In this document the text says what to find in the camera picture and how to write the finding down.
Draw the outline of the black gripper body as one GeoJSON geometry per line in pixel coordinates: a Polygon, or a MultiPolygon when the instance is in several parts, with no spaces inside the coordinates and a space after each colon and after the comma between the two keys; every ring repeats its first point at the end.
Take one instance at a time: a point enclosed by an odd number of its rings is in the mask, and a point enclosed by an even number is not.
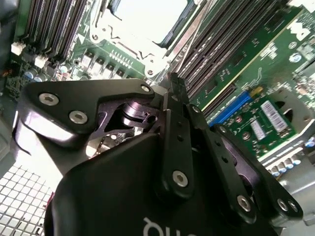
{"type": "Polygon", "coordinates": [[[253,224],[223,208],[210,157],[194,152],[194,193],[164,201],[154,191],[159,137],[142,135],[69,171],[47,207],[47,236],[274,236],[261,215],[253,224]]]}

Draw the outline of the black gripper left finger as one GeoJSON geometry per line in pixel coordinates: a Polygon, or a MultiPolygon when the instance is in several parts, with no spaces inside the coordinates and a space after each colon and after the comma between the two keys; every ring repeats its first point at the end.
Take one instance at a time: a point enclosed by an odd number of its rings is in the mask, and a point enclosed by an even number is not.
{"type": "Polygon", "coordinates": [[[136,78],[30,83],[17,105],[12,152],[60,178],[87,161],[89,141],[141,127],[161,138],[155,192],[186,200],[194,191],[188,104],[185,83],[175,73],[166,87],[136,78]]]}

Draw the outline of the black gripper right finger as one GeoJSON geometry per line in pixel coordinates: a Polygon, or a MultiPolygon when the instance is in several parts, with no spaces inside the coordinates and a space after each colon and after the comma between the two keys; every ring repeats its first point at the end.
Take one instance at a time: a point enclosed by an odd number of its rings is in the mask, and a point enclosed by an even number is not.
{"type": "Polygon", "coordinates": [[[260,216],[270,225],[301,221],[303,210],[298,202],[225,126],[209,127],[201,110],[189,102],[185,81],[179,78],[178,83],[192,128],[218,175],[222,211],[247,224],[260,216]]]}

